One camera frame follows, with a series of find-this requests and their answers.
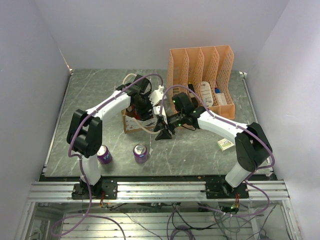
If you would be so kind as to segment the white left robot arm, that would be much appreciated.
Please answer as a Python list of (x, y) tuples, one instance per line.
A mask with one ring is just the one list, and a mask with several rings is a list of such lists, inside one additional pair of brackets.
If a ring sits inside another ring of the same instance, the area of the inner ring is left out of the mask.
[(103, 125), (121, 111), (128, 111), (131, 118), (139, 122), (152, 120), (153, 106), (157, 105), (157, 90), (152, 90), (148, 77), (136, 75), (133, 82), (118, 86), (110, 97), (87, 110), (77, 109), (71, 118), (66, 141), (68, 157), (77, 157), (80, 181), (86, 185), (85, 194), (96, 199), (102, 193), (98, 183), (101, 172), (98, 167), (98, 151), (103, 145)]

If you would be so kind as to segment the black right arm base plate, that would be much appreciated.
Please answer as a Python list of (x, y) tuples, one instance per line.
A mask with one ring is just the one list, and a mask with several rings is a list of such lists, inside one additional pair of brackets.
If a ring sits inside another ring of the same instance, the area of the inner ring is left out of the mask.
[(205, 190), (207, 199), (248, 199), (249, 192), (247, 185), (241, 183), (237, 187), (230, 186), (224, 179), (222, 181), (209, 181), (205, 183)]

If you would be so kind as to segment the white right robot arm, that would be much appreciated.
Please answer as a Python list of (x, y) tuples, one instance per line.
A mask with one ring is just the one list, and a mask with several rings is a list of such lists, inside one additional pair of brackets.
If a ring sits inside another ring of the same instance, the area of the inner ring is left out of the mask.
[(173, 96), (172, 102), (177, 113), (170, 116), (160, 104), (153, 107), (153, 113), (157, 117), (154, 131), (158, 132), (155, 139), (171, 139), (176, 128), (188, 125), (230, 141), (235, 145), (237, 162), (225, 176), (220, 192), (226, 198), (233, 197), (238, 192), (238, 186), (271, 156), (272, 148), (262, 127), (256, 122), (238, 123), (203, 106), (196, 107), (184, 92)]

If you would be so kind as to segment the canvas jute cat-print bag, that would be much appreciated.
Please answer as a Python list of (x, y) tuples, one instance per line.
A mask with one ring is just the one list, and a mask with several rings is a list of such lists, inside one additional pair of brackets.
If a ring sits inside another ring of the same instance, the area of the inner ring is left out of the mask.
[[(142, 78), (138, 83), (135, 83), (133, 86), (131, 86), (128, 90), (125, 91), (130, 97), (129, 106), (131, 105), (131, 96), (132, 95), (141, 94), (141, 95), (147, 95), (149, 97), (149, 95), (154, 90), (152, 89), (151, 81), (146, 77)], [(133, 132), (143, 130), (151, 135), (155, 134), (155, 132), (153, 131), (153, 128), (155, 127), (155, 125), (157, 123), (157, 119), (156, 119), (156, 115), (154, 115), (154, 113), (153, 113), (153, 107), (152, 107), (153, 118), (151, 118), (149, 120), (137, 120), (134, 117), (130, 117), (126, 114), (126, 109), (121, 111), (123, 129), (124, 129), (125, 133), (133, 133)]]

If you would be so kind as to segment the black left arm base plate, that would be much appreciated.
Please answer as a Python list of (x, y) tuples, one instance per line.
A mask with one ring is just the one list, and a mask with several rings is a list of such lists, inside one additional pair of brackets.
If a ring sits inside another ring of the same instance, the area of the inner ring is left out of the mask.
[[(103, 200), (115, 200), (118, 195), (118, 184), (113, 180), (99, 180), (95, 185), (90, 185), (91, 198)], [(89, 200), (89, 187), (80, 180), (73, 186), (71, 193), (73, 200)]]

